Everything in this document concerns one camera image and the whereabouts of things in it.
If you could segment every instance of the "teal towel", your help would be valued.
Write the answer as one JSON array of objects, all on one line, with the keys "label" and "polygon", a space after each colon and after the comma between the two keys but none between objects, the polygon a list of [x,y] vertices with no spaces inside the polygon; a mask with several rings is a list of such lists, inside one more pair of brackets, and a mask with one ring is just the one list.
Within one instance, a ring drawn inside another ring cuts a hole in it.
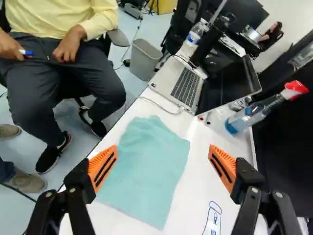
[{"label": "teal towel", "polygon": [[159,117],[135,117],[121,137],[116,164],[96,200],[162,230],[188,153],[189,141]]}]

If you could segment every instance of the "computer monitor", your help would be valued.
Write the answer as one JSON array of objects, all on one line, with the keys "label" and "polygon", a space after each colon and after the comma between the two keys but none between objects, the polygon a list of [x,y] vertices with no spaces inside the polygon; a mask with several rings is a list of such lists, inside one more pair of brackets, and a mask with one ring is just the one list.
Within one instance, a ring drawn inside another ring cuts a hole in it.
[{"label": "computer monitor", "polygon": [[249,24],[252,28],[257,29],[260,24],[269,16],[269,13],[263,8],[253,8],[253,17],[250,19]]},{"label": "computer monitor", "polygon": [[[208,10],[215,11],[222,0],[208,0]],[[235,33],[242,32],[247,25],[257,28],[268,16],[262,4],[257,0],[229,0],[224,6],[221,14],[231,13],[236,17],[229,29]]]},{"label": "computer monitor", "polygon": [[251,59],[245,55],[204,81],[196,115],[261,91]]}]

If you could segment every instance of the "chair armrest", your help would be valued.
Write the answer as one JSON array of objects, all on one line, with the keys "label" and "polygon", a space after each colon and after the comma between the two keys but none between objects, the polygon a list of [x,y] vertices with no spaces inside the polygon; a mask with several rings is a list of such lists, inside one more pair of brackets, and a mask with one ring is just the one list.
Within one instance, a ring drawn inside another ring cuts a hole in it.
[{"label": "chair armrest", "polygon": [[118,47],[129,47],[129,43],[126,35],[120,29],[114,29],[107,32],[112,43]]}]

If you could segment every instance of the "man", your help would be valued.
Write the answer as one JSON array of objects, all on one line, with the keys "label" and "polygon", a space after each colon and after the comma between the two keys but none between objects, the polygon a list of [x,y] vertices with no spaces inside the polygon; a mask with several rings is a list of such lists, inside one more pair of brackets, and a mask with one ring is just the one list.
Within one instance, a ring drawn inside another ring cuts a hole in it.
[{"label": "man", "polygon": [[[14,122],[47,143],[36,164],[43,174],[57,163],[71,141],[54,119],[52,108],[61,74],[74,75],[97,98],[80,108],[83,122],[99,137],[103,119],[123,106],[125,89],[95,38],[117,28],[116,0],[7,0],[12,28],[0,30],[0,72],[8,86]],[[23,56],[19,49],[34,52]]]},{"label": "man", "polygon": [[[0,140],[18,136],[21,130],[17,126],[0,125]],[[36,175],[26,174],[12,162],[4,162],[0,157],[0,184],[15,188],[23,193],[38,193],[47,186],[46,182]]]}]

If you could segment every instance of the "laptop keyboard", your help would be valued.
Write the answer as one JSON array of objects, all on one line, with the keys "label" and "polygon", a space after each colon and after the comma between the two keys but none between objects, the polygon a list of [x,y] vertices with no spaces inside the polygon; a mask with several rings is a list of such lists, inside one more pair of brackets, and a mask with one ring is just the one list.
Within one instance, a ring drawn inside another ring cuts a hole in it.
[{"label": "laptop keyboard", "polygon": [[198,75],[188,68],[184,68],[171,92],[171,96],[191,107],[195,99],[199,81],[200,77]]}]

